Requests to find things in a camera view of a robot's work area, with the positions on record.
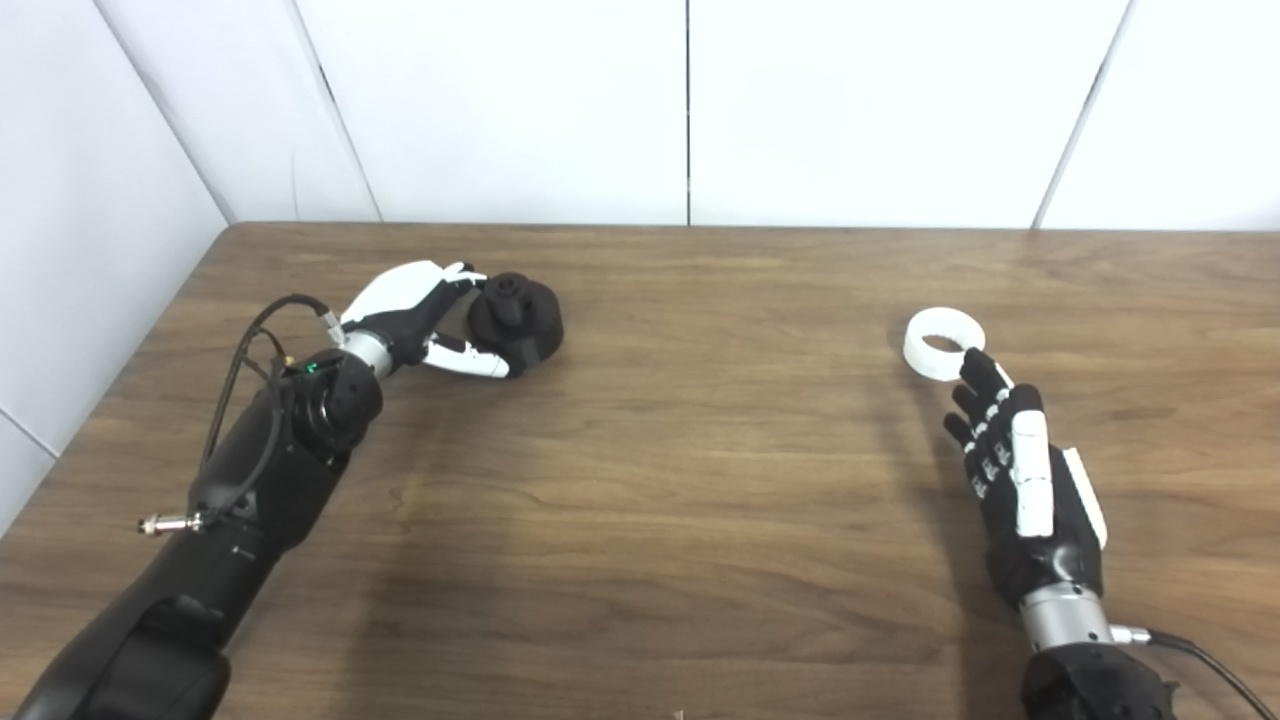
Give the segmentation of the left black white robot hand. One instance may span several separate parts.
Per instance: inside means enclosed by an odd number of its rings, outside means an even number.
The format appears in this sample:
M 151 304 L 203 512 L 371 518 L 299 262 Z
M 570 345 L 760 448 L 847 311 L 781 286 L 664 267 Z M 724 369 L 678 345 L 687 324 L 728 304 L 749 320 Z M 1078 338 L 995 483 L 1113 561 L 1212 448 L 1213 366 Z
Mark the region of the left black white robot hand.
M 438 329 L 458 301 L 486 282 L 467 263 L 440 266 L 421 260 L 393 266 L 342 313 L 340 350 L 369 365 L 379 380 L 422 364 L 465 375 L 517 378 L 524 369 L 500 354 Z

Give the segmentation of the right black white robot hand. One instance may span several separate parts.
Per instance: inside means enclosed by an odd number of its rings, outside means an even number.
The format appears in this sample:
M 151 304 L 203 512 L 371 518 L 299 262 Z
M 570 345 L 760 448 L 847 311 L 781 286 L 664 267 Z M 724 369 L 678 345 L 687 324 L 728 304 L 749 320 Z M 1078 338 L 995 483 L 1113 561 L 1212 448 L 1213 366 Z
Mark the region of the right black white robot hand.
M 1000 597 L 1018 606 L 1059 583 L 1102 594 L 1105 515 L 1078 450 L 1051 441 L 1041 389 L 978 348 L 964 354 L 960 382 L 943 428 L 963 452 Z

